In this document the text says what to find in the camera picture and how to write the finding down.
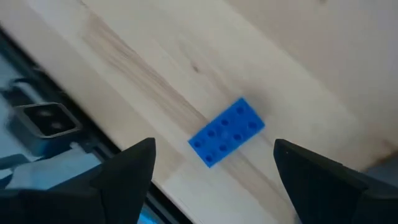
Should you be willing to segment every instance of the blue lego brick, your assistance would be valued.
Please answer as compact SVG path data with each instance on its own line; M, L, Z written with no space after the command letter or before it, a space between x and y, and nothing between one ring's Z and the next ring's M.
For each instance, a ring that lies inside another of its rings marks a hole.
M211 167L265 126L246 100L240 98L188 142L203 162Z

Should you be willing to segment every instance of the lego brick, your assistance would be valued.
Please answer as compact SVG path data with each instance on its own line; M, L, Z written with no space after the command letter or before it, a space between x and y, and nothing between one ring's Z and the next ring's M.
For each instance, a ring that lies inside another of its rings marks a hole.
M265 127L244 98L238 99L188 142L208 167L221 161Z

